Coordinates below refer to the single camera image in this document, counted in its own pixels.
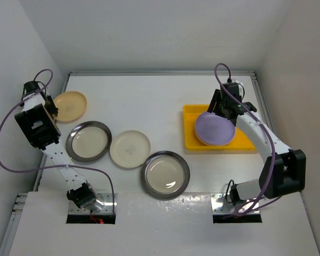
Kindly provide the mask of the orange plastic plate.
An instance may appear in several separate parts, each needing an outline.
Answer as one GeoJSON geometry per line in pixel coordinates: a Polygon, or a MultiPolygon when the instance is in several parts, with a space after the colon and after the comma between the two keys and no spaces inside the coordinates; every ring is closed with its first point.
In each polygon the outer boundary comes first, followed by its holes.
{"type": "Polygon", "coordinates": [[[58,108],[56,120],[60,122],[77,120],[85,113],[87,108],[85,95],[77,91],[64,92],[58,95],[53,101],[58,108]]]}

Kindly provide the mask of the purple plastic plate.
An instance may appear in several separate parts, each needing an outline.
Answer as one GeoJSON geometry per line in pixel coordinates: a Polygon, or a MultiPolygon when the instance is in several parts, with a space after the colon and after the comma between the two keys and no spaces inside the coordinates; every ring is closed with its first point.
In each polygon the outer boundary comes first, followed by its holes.
{"type": "Polygon", "coordinates": [[[229,144],[236,134],[231,121],[209,112],[203,112],[197,117],[194,128],[202,140],[216,146],[229,144]]]}

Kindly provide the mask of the steel rimmed plate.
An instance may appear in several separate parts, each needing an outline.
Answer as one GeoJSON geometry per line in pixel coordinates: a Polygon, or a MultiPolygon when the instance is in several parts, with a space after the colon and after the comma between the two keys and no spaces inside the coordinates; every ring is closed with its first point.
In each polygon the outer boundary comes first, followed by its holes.
{"type": "Polygon", "coordinates": [[[151,197],[168,201],[186,190],[190,182],[190,168],[179,154],[158,151],[143,163],[140,180],[142,188],[151,197]]]}
{"type": "Polygon", "coordinates": [[[107,125],[98,121],[87,121],[74,127],[66,139],[66,151],[77,162],[95,162],[110,148],[112,134],[107,125]]]}

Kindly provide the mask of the cream plastic plate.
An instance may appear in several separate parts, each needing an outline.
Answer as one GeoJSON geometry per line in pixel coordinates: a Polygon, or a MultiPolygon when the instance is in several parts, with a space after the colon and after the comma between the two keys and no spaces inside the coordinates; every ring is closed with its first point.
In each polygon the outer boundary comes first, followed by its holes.
{"type": "Polygon", "coordinates": [[[136,130],[128,130],[115,136],[110,145],[110,156],[115,164],[125,169],[142,165],[150,155],[148,137],[136,130]]]}

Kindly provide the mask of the pink plastic plate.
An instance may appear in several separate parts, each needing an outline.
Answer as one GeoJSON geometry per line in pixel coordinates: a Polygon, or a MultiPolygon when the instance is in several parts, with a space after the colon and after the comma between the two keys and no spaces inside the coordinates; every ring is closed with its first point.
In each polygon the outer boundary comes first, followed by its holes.
{"type": "Polygon", "coordinates": [[[194,132],[195,132],[196,138],[197,138],[202,144],[207,145],[207,146],[215,146],[215,145],[213,145],[213,144],[207,143],[207,142],[205,142],[204,140],[202,140],[202,139],[200,138],[200,136],[198,135],[198,133],[197,133],[197,131],[196,131],[195,128],[194,128],[194,132]]]}

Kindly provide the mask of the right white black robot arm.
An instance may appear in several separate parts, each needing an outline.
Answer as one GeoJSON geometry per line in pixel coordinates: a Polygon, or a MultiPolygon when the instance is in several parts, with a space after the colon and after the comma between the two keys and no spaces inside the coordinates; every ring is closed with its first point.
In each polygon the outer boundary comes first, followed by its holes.
{"type": "Polygon", "coordinates": [[[258,179],[232,185],[229,199],[240,205],[256,197],[274,199],[305,188],[306,155],[283,143],[261,120],[256,107],[243,102],[239,83],[229,79],[216,89],[208,112],[229,120],[255,146],[264,166],[258,179]]]}

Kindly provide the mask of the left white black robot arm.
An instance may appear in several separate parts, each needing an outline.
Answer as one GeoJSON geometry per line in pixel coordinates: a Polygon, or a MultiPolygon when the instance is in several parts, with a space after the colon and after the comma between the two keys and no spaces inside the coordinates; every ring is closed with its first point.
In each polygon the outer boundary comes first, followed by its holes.
{"type": "Polygon", "coordinates": [[[50,95],[36,81],[23,85],[25,92],[22,111],[14,118],[28,142],[46,154],[65,179],[67,198],[78,208],[95,210],[97,195],[87,179],[74,167],[61,141],[61,133],[55,123],[58,109],[50,95]]]}

